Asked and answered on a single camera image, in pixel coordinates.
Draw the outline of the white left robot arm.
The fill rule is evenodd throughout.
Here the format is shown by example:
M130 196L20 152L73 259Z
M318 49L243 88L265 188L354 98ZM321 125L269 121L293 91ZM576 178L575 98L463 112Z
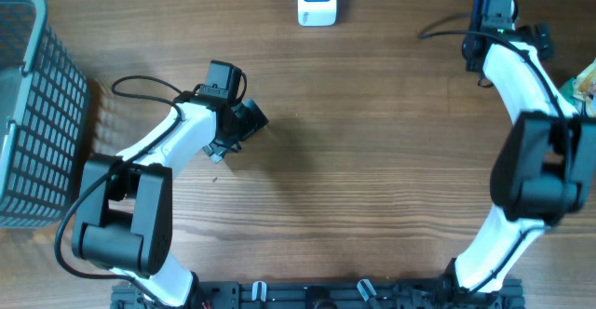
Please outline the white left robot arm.
M211 306L196 274L170 251L173 181L196 154L218 163L267 125L247 85L240 68L214 60L205 82L170 100L168 116L144 138L85 164L81 194L65 217L74 224L72 252L101 268L102 279L127 281L135 303Z

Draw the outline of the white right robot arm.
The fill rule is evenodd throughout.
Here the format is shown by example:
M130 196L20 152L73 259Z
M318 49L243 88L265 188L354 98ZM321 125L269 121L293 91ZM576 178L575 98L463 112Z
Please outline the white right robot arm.
M518 27L516 0L474 0L462 43L466 68L489 80L512 129L490 178L492 207L453 263L451 303L493 302L523 252L585 205L595 172L595 121L553 85L541 65L549 27Z

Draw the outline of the teal tissue pack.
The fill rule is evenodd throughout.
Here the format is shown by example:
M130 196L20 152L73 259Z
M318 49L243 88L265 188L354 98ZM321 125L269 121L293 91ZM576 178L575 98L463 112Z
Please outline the teal tissue pack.
M576 104L578 102L578 99L575 97L575 83L576 80L574 78L570 78L559 88L561 95L570 104Z

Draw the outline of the yellow cracker bag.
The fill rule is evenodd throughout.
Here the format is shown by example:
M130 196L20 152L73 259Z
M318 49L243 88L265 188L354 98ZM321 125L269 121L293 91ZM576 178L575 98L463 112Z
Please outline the yellow cracker bag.
M595 66L594 60L577 77L574 83L574 97L585 104L586 113L595 116Z

